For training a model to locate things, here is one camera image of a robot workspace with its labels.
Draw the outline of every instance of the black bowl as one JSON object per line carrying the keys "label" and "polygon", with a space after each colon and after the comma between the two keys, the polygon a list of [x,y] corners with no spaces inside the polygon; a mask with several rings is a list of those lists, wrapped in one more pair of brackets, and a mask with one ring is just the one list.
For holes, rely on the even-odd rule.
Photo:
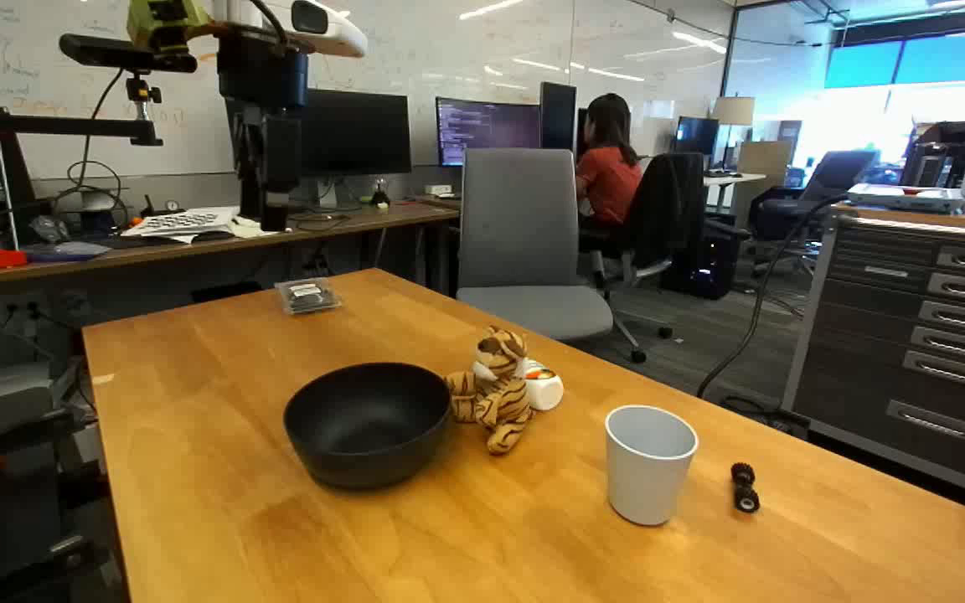
{"label": "black bowl", "polygon": [[417,365],[351,365],[308,382],[284,429],[314,483],[393,486],[418,472],[449,425],[449,390]]}

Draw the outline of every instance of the person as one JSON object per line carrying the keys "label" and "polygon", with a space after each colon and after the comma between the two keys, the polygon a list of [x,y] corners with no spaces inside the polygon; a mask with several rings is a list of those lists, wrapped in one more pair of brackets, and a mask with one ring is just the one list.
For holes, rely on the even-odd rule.
{"label": "person", "polygon": [[587,227],[619,227],[643,181],[624,97],[605,95],[587,108],[583,143],[578,194],[591,200]]}

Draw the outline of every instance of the whiteboard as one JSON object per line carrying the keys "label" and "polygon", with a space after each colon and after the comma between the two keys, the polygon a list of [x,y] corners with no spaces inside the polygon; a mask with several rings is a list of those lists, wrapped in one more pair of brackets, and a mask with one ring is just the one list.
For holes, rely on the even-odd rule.
{"label": "whiteboard", "polygon": [[[541,99],[541,85],[572,85],[580,103],[624,95],[634,103],[634,143],[656,152],[677,115],[706,115],[722,56],[669,48],[669,25],[629,0],[527,0],[485,19],[461,19],[484,0],[329,0],[351,9],[374,48],[362,61],[313,56],[313,88],[406,95],[413,160],[436,165],[436,97]],[[677,0],[714,30],[730,9]],[[127,0],[0,0],[0,108],[12,115],[89,117],[116,70],[81,68],[59,50],[60,32],[123,36]],[[93,159],[120,174],[232,171],[229,117],[217,97],[216,40],[196,45],[199,73],[156,73],[166,103],[150,121],[166,148],[99,136]],[[133,117],[112,92],[103,117]],[[81,159],[81,136],[19,136],[38,176],[60,176]]]}

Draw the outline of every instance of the grey cabinet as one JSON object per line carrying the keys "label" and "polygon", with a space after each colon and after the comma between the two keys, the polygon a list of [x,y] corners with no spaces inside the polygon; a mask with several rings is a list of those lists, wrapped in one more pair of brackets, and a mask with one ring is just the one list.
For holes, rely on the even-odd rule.
{"label": "grey cabinet", "polygon": [[965,227],[843,219],[786,404],[836,440],[965,486]]}

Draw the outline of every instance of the office chair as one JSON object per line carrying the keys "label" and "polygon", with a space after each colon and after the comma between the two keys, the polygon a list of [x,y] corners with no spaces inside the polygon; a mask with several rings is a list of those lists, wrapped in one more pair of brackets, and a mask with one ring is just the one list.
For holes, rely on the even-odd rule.
{"label": "office chair", "polygon": [[[626,220],[618,232],[587,232],[583,248],[591,251],[595,279],[613,308],[613,284],[639,284],[687,259],[703,234],[703,159],[701,153],[656,153],[639,181]],[[613,326],[629,344],[634,361],[648,361],[643,344],[613,308]]]}
{"label": "office chair", "polygon": [[578,341],[613,333],[613,310],[580,284],[580,210],[569,152],[475,148],[462,167],[455,298]]}
{"label": "office chair", "polygon": [[74,429],[74,415],[54,408],[51,379],[0,374],[0,600],[67,600],[67,580],[99,564],[83,536],[60,533],[65,498],[81,486],[59,456]]}
{"label": "office chair", "polygon": [[846,200],[876,160],[879,152],[828,152],[806,192],[771,189],[758,194],[751,200],[753,268],[793,251],[800,268],[816,271],[823,215],[811,219],[811,210]]}

